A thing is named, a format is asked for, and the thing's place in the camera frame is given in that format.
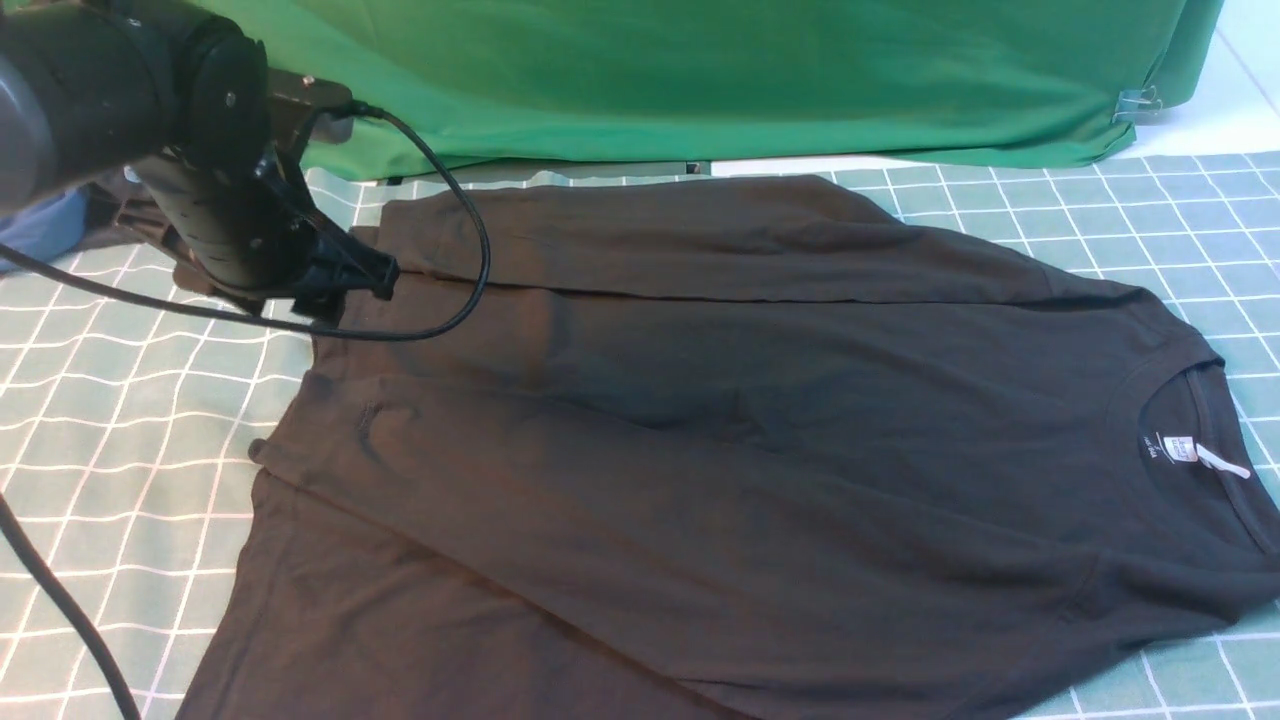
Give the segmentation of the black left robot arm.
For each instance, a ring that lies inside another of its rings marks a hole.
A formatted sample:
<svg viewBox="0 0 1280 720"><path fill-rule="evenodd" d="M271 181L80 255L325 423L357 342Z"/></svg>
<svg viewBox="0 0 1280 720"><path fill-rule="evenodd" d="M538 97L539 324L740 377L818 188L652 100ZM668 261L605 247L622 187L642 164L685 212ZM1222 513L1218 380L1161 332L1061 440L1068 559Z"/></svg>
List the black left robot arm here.
<svg viewBox="0 0 1280 720"><path fill-rule="evenodd" d="M270 67L262 42L187 1L65 1L3 17L3 214L129 167L161 218L175 283L260 316L333 323L390 300L399 268L326 218L301 170L342 143L343 85Z"/></svg>

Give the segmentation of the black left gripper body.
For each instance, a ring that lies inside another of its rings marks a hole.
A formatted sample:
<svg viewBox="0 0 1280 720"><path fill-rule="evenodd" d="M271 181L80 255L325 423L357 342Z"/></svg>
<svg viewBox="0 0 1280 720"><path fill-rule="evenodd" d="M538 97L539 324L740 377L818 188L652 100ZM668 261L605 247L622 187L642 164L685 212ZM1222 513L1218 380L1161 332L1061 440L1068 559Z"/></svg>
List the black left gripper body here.
<svg viewBox="0 0 1280 720"><path fill-rule="evenodd" d="M132 164L191 264L236 299L326 301L319 210L298 164L268 140L236 168L166 150Z"/></svg>

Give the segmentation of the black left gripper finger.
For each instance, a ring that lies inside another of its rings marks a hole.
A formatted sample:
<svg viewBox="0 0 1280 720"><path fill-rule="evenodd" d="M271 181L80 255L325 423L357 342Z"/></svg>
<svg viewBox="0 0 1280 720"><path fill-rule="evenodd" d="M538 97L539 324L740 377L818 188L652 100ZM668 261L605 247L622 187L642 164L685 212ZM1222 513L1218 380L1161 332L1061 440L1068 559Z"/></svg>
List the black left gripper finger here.
<svg viewBox="0 0 1280 720"><path fill-rule="evenodd" d="M310 251L312 293L369 291L375 299L390 301L399 273L398 261L390 254L360 242L346 231L323 229L315 234Z"/></svg>
<svg viewBox="0 0 1280 720"><path fill-rule="evenodd" d="M338 325L346 307L346 291L332 287L291 287L291 313L315 325Z"/></svg>

